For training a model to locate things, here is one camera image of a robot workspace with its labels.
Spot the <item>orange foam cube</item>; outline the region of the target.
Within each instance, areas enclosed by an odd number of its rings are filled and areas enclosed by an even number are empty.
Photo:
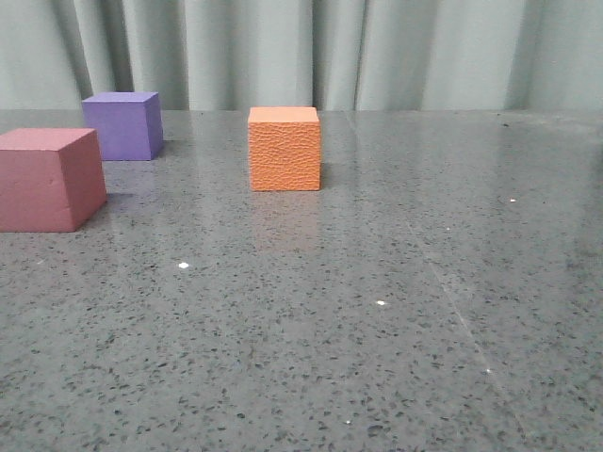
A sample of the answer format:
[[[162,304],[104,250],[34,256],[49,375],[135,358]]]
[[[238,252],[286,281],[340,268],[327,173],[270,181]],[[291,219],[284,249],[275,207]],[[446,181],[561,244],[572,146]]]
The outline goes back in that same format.
[[[254,191],[318,190],[321,129],[312,106],[255,106],[248,117]]]

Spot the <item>purple foam cube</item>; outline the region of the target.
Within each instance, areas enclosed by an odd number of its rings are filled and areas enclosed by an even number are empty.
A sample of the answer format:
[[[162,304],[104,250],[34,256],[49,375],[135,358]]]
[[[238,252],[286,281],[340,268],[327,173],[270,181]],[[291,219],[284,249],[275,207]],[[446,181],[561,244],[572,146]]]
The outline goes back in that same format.
[[[157,92],[102,92],[82,101],[86,125],[97,131],[105,161],[149,161],[163,147]]]

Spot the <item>pale green curtain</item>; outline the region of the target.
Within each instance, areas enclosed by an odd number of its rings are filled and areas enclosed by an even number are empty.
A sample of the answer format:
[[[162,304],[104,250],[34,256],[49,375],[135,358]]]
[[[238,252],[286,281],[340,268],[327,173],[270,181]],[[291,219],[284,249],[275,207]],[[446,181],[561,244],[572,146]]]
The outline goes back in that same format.
[[[1,105],[600,109],[598,1],[5,1]]]

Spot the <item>red foam cube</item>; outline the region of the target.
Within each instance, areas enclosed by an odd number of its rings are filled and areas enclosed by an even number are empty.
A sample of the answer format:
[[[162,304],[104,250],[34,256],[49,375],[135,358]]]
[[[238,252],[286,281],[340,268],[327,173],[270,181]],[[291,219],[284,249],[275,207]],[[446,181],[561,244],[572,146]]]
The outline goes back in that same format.
[[[73,232],[106,202],[91,128],[19,128],[1,136],[1,230]]]

